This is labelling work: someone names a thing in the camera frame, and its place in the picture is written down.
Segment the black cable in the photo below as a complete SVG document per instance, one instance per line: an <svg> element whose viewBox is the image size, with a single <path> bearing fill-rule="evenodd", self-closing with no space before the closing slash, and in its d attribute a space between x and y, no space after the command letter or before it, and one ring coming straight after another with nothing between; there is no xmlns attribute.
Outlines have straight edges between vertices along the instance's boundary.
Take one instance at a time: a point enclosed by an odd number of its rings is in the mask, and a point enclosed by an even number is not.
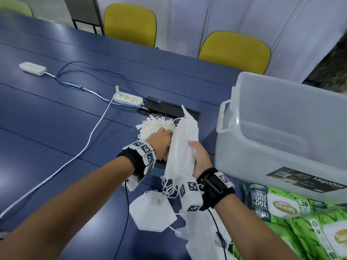
<svg viewBox="0 0 347 260"><path fill-rule="evenodd" d="M125 187L125 194L127 196L127 202L128 202L128 216L127 216L127 221L125 222L125 227L124 227L124 232L123 232L123 235L122 235L122 239L119 242L119 246L117 248L117 251L115 253L115 257L113 258L113 260L115 260L115 258L118 255L118 251L119 251L120 245L122 244L122 241L123 241L123 238L124 238L124 235L125 235L125 230L127 229L128 220L129 220L129 197L128 197L128 188L127 188L127 182L126 181L124 182L124 187Z"/></svg>
<svg viewBox="0 0 347 260"><path fill-rule="evenodd" d="M225 241L224 241L222 235L221 235L220 232L219 232L218 225L217 225L217 223L216 223L215 218L213 217L213 214L211 213L211 211L210 211L209 208L207 208L207 210L209 211L210 215L212 216L213 221L215 222L215 225L216 225L216 227L217 227L218 236L219 236L219 239L220 239L220 241L221 241L221 243L222 243L222 246L223 246L224 257L225 257L225 260L227 260L227 253L225 252L225 244L224 244Z"/></svg>

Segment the white power strip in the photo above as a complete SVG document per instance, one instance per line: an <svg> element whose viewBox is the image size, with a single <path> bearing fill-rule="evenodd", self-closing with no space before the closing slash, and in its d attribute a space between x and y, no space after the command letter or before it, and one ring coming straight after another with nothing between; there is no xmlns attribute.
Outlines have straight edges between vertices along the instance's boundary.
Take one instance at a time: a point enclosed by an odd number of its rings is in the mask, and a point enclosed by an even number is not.
<svg viewBox="0 0 347 260"><path fill-rule="evenodd" d="M43 75L47 71L47 68L41 65L36 65L30 62L24 62L20 64L20 69L23 71L35 74L35 75Z"/></svg>
<svg viewBox="0 0 347 260"><path fill-rule="evenodd" d="M143 98L119 91L113 98L114 101L130 105L142 106Z"/></svg>

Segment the table surface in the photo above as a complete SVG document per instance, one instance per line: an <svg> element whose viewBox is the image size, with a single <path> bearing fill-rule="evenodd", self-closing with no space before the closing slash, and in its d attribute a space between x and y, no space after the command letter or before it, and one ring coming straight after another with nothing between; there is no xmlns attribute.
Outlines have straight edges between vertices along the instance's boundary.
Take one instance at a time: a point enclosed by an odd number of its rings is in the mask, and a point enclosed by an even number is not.
<svg viewBox="0 0 347 260"><path fill-rule="evenodd" d="M0 11L0 211L55 172L84 147L107 103L95 95L67 89L48 75L24 73L29 61L51 74L71 61L127 75L141 95L152 96L201 112L199 139L214 159L215 127L221 102L230 99L240 70L84 32L43 20ZM126 86L117 75L74 63L69 70L88 70L109 82ZM64 80L111 97L115 89L87 74L73 72ZM0 221L12 230L29 214L89 172L115 158L137 139L136 125L145 116L111 106L93 134L89 148ZM160 179L147 176L133 192L132 202L147 190L160 188ZM237 194L241 182L237 185ZM176 212L179 199L170 202ZM113 259L127 215L125 190L119 188L78 232L62 253L63 259ZM179 218L172 226L184 226ZM186 241L166 229L140 231L130 217L119 259L190 259Z"/></svg>

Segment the yellow chair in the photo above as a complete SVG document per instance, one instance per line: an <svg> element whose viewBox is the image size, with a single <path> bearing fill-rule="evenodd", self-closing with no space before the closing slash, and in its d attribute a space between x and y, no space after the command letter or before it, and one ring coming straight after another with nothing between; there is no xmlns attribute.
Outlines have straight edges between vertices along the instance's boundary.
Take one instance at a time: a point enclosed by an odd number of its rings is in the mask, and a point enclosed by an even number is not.
<svg viewBox="0 0 347 260"><path fill-rule="evenodd" d="M106 8L105 35L117 39L154 47L157 35L157 19L144 7L114 3Z"/></svg>
<svg viewBox="0 0 347 260"><path fill-rule="evenodd" d="M17 0L0 0L0 9L9 9L26 16L34 17L30 7Z"/></svg>
<svg viewBox="0 0 347 260"><path fill-rule="evenodd" d="M247 72L264 74L270 57L270 48L253 37L217 31L206 38L198 58Z"/></svg>

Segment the floor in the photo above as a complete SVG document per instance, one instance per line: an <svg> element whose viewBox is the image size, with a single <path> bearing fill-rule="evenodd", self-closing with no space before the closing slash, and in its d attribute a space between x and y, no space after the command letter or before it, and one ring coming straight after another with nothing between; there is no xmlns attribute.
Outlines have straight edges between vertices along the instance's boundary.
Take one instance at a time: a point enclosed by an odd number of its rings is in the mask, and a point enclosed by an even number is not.
<svg viewBox="0 0 347 260"><path fill-rule="evenodd" d="M30 6L36 18L51 20L56 23L74 27L70 13L64 0L18 0ZM81 30L94 32L93 27L77 22L77 27Z"/></svg>

